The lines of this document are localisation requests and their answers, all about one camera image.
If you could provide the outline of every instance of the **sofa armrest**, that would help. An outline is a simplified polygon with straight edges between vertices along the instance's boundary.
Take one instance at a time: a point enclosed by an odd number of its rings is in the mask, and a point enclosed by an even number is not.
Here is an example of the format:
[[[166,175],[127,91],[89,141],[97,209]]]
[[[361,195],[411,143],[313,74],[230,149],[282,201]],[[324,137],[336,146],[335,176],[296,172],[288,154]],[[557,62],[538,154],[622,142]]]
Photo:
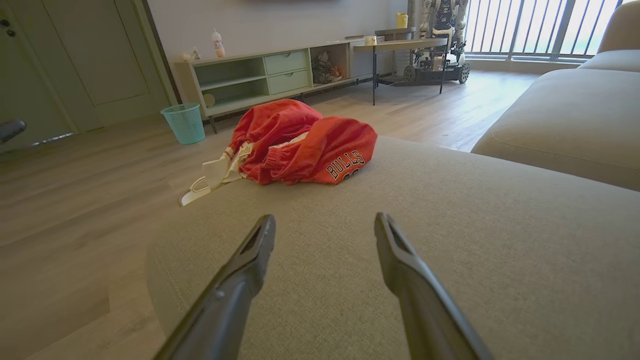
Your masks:
[[[624,49],[640,49],[639,0],[616,9],[604,32],[598,53]]]

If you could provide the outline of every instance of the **black metal table leg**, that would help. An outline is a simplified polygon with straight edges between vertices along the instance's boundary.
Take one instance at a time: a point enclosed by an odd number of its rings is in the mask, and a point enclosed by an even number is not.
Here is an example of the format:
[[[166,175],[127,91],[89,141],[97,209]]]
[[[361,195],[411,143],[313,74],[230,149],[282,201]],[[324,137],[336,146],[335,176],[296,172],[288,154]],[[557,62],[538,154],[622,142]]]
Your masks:
[[[216,126],[213,124],[214,123],[213,119],[215,119],[213,116],[209,117],[209,125],[211,125],[211,127],[213,128],[213,133],[217,134],[218,130],[216,129]]]
[[[444,76],[447,71],[447,52],[449,50],[448,44],[444,48],[444,54],[442,55],[442,79],[440,80],[440,93],[442,94],[442,85],[444,85]]]
[[[378,59],[376,59],[376,46],[373,46],[373,106],[376,105],[376,85],[378,84]]]

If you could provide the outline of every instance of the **gray wall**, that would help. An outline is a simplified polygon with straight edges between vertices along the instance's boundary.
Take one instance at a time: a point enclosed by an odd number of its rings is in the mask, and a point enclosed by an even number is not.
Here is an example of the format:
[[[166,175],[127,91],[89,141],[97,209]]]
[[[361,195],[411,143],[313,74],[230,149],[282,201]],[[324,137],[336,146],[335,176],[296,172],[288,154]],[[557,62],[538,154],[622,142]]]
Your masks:
[[[171,63],[196,46],[215,57],[213,28],[227,55],[305,47],[394,28],[406,0],[148,0]]]

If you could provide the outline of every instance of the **sofa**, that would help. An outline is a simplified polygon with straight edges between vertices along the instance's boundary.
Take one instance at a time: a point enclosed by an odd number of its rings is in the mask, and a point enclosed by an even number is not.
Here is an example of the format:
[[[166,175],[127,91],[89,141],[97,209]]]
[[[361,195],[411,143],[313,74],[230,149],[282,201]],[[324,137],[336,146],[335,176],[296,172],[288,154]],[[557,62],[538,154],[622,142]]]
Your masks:
[[[241,179],[163,220],[146,271],[165,333],[271,213],[275,248],[239,358],[409,358],[378,211],[496,359],[640,358],[639,192],[384,136],[336,186]]]
[[[639,23],[621,5],[596,56],[542,75],[472,152],[640,191]]]

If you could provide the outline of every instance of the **white door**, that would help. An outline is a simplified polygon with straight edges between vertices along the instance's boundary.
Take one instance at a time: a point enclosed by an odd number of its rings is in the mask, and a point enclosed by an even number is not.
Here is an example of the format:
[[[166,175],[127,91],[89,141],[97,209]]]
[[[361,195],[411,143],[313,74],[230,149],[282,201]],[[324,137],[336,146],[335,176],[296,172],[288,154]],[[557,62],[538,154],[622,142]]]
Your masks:
[[[167,105],[131,0],[42,4],[104,125]]]
[[[74,132],[42,66],[6,2],[0,1],[0,122],[20,118],[27,129],[0,145],[0,152]]]
[[[81,131],[167,107],[134,0],[8,1]]]

